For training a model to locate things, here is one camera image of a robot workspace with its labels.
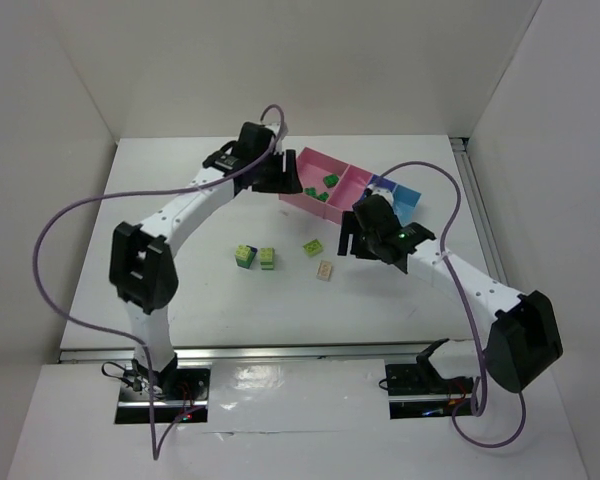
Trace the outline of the lime green lego brick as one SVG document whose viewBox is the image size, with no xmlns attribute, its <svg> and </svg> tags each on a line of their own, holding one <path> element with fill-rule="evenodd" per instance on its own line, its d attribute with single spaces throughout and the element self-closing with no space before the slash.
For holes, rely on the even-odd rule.
<svg viewBox="0 0 600 480">
<path fill-rule="evenodd" d="M 314 257 L 323 252 L 324 247 L 318 239 L 313 239 L 302 246 L 308 257 Z"/>
</svg>

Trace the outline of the dark green square lego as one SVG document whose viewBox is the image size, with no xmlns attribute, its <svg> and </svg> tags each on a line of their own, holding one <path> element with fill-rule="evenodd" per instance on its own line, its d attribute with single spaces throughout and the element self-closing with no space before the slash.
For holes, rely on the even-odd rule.
<svg viewBox="0 0 600 480">
<path fill-rule="evenodd" d="M 323 178 L 323 183 L 326 188 L 333 188 L 339 182 L 339 176 L 336 174 L 330 174 Z"/>
</svg>

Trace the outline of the beige lego brick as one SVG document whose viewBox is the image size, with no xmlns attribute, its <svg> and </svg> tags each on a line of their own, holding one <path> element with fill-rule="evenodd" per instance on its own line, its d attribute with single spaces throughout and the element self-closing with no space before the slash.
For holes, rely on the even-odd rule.
<svg viewBox="0 0 600 480">
<path fill-rule="evenodd" d="M 329 281 L 333 272 L 333 264 L 330 261 L 321 260 L 316 273 L 316 278 Z"/>
</svg>

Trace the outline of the lime blue green lego stack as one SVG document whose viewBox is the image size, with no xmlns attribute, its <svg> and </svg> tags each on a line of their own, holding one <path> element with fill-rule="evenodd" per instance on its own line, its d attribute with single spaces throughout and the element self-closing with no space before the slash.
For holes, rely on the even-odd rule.
<svg viewBox="0 0 600 480">
<path fill-rule="evenodd" d="M 250 269 L 256 257 L 257 249 L 249 245 L 239 245 L 234 254 L 236 264 L 240 268 Z"/>
</svg>

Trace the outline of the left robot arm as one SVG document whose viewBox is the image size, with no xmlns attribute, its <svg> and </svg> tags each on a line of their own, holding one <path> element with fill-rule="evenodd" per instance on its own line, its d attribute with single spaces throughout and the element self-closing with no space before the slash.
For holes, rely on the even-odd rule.
<svg viewBox="0 0 600 480">
<path fill-rule="evenodd" d="M 284 122 L 246 122 L 237 139 L 211 153 L 183 194 L 138 224 L 113 232 L 109 281 L 124 303 L 131 333 L 140 339 L 132 359 L 136 376 L 165 391 L 175 382 L 168 305 L 179 286 L 175 257 L 216 210 L 241 191 L 296 194 L 302 186 L 296 154 L 284 150 Z"/>
</svg>

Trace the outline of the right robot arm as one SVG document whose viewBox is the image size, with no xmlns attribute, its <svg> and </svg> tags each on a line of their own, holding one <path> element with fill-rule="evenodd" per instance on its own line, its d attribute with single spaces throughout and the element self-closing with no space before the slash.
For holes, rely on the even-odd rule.
<svg viewBox="0 0 600 480">
<path fill-rule="evenodd" d="M 369 194 L 343 213 L 338 253 L 413 275 L 464 310 L 471 339 L 438 340 L 418 354 L 419 368 L 436 381 L 490 377 L 517 394 L 564 353 L 545 294 L 524 294 L 492 279 L 424 226 L 401 224 L 381 195 Z"/>
</svg>

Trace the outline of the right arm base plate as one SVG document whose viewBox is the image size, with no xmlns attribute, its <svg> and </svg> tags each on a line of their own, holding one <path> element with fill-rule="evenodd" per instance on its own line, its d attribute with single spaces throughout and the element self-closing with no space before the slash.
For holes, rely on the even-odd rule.
<svg viewBox="0 0 600 480">
<path fill-rule="evenodd" d="M 450 417 L 456 407 L 460 416 L 471 414 L 472 378 L 445 380 L 416 363 L 386 364 L 378 386 L 388 395 L 392 420 Z"/>
</svg>

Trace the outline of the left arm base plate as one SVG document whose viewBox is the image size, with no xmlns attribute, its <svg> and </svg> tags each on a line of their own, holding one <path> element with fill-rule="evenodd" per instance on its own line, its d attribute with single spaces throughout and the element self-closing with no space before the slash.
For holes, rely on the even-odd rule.
<svg viewBox="0 0 600 480">
<path fill-rule="evenodd" d="M 208 367 L 186 367 L 175 372 L 174 380 L 164 387 L 156 387 L 155 422 L 169 424 L 178 415 L 190 413 L 182 423 L 206 423 L 208 421 L 208 398 L 211 369 Z M 124 368 L 120 381 L 114 423 L 139 425 L 149 423 L 149 385 L 137 377 L 131 369 Z"/>
</svg>

